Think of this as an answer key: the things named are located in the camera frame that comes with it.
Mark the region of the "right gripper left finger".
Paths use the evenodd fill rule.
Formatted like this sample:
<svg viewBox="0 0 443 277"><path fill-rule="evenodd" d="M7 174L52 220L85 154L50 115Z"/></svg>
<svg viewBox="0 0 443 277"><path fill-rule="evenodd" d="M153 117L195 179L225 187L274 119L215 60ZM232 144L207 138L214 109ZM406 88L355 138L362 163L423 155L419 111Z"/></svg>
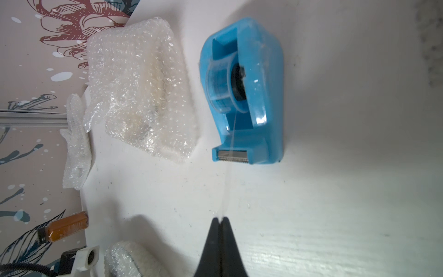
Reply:
<svg viewBox="0 0 443 277"><path fill-rule="evenodd" d="M221 276L220 246L220 222L218 218L213 218L194 277Z"/></svg>

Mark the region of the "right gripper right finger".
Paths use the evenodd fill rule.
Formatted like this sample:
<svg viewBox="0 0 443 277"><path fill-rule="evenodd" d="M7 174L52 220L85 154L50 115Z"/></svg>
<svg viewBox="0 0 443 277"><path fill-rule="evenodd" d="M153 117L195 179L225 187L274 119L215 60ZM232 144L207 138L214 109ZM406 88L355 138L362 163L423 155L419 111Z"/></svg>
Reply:
<svg viewBox="0 0 443 277"><path fill-rule="evenodd" d="M248 277L227 217L224 217L220 224L220 276Z"/></svg>

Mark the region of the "clear bubble wrap sheet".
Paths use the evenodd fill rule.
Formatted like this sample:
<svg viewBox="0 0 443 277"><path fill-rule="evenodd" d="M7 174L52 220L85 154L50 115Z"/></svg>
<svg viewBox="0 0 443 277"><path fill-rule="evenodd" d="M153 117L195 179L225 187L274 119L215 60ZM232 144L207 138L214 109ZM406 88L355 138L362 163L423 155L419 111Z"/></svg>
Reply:
<svg viewBox="0 0 443 277"><path fill-rule="evenodd" d="M198 128L182 49L159 17L88 39L91 101L84 129L106 133L154 157L183 163Z"/></svg>
<svg viewBox="0 0 443 277"><path fill-rule="evenodd" d="M91 169L91 144L88 133L84 129L84 114L85 106L81 98L75 93L71 94L66 104L68 127L60 130L68 149L62 180L62 186L65 189L80 190Z"/></svg>
<svg viewBox="0 0 443 277"><path fill-rule="evenodd" d="M104 257L106 277L169 277L165 266L142 245L120 241Z"/></svg>

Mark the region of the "clear adhesive tape strip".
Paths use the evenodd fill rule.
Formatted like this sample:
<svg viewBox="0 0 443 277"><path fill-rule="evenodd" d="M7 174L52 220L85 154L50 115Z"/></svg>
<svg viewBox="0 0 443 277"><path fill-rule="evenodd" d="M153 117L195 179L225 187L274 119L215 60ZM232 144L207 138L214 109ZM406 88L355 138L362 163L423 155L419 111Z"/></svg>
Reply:
<svg viewBox="0 0 443 277"><path fill-rule="evenodd" d="M229 205L229 196L230 196L230 187L231 187L231 179L232 179L232 167L233 167L233 152L234 152L234 139L235 139L235 127L236 127L236 119L237 119L238 113L235 113L234 115L234 126L231 134L231 141L230 141L230 147L227 155L224 155L226 157L224 162L227 162L226 167L226 174L225 174L225 181L224 181L224 189L223 189L223 196L221 199L221 206L218 211L218 219L219 223L222 223L223 218L226 216L226 212L228 210Z"/></svg>

